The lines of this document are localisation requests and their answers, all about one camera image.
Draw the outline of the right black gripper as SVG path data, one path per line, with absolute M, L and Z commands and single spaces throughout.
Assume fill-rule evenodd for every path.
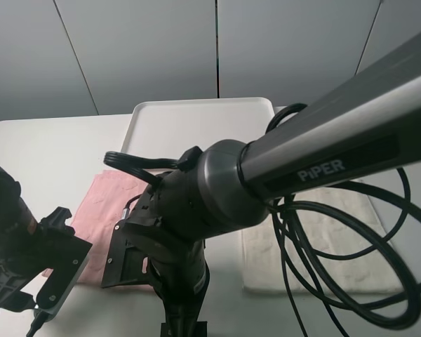
M 210 282 L 205 247 L 204 240 L 196 242 L 187 256 L 174 263 L 148 258 L 149 284 L 161 299 L 165 312 L 161 336 L 208 335 L 208 322 L 199 320 Z

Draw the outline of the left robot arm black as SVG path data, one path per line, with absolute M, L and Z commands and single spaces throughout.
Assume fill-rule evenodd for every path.
M 21 187 L 0 167 L 0 307 L 14 291 L 6 290 L 13 274 L 6 265 L 28 245 L 31 216 L 20 197 Z

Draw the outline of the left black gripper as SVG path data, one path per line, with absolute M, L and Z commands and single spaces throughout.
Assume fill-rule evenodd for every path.
M 22 292 L 29 283 L 29 267 L 26 255 L 0 258 L 0 309 L 23 312 L 32 309 L 32 296 Z

